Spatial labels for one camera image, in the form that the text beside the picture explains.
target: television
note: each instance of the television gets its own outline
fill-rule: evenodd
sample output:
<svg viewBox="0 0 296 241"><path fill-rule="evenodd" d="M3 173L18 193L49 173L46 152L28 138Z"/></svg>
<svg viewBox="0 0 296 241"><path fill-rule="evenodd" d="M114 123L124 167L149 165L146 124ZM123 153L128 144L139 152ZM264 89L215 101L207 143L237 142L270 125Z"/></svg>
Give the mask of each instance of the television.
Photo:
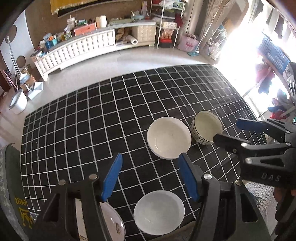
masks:
<svg viewBox="0 0 296 241"><path fill-rule="evenodd" d="M86 4L82 4L79 6L75 6L75 7L69 7L66 9L61 9L57 12L58 18L61 18L65 15L68 15L70 13L79 11L81 9L87 8L87 7L92 7L92 6L96 6L99 4L104 4L104 3L110 3L110 2L123 2L123 1L132 1L132 0L99 0L99 1L92 1Z"/></svg>

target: patterned bowl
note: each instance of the patterned bowl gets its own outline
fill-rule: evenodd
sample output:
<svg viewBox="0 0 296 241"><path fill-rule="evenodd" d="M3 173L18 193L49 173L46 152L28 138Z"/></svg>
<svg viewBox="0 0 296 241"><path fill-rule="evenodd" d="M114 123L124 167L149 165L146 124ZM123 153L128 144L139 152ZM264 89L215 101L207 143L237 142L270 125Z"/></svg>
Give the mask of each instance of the patterned bowl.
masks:
<svg viewBox="0 0 296 241"><path fill-rule="evenodd" d="M203 145L214 143L214 135L222 134L223 127L220 119L210 111L200 111L190 125L191 134L196 142Z"/></svg>

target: person's hand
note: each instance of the person's hand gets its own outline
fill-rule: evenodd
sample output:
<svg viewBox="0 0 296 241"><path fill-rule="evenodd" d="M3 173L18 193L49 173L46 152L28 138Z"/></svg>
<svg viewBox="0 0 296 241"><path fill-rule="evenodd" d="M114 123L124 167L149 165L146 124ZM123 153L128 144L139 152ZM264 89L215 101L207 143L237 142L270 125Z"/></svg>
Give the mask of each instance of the person's hand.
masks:
<svg viewBox="0 0 296 241"><path fill-rule="evenodd" d="M282 188L274 188L274 199L279 202L283 199L286 190ZM291 190L291 195L296 197L296 190Z"/></svg>

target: blue gripper pad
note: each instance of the blue gripper pad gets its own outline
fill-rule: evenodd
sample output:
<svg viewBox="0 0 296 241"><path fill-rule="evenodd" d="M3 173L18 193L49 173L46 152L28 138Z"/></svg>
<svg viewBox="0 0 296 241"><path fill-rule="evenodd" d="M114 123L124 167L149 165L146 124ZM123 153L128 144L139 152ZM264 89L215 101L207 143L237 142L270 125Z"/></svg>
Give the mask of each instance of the blue gripper pad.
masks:
<svg viewBox="0 0 296 241"><path fill-rule="evenodd" d="M188 166L184 153L182 153L178 158L178 165L182 174L182 178L186 184L187 191L194 201L198 201L200 195L197 192L197 182L196 179Z"/></svg>
<svg viewBox="0 0 296 241"><path fill-rule="evenodd" d="M241 130L254 131L257 133L263 133L264 124L261 121L238 119L237 127Z"/></svg>
<svg viewBox="0 0 296 241"><path fill-rule="evenodd" d="M122 155L118 153L103 182L103 191L102 191L101 197L104 202L107 201L108 197L111 197L111 194L114 190L121 167L122 167Z"/></svg>

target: orange box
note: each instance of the orange box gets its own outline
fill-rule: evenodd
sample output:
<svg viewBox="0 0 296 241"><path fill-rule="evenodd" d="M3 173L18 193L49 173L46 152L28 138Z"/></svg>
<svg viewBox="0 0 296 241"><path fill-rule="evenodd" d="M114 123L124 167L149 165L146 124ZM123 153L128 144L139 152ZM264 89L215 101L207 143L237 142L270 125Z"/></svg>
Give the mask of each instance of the orange box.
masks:
<svg viewBox="0 0 296 241"><path fill-rule="evenodd" d="M81 34L87 34L95 30L96 30L96 23L91 23L91 24L74 29L74 33L75 33L75 36L78 36Z"/></svg>

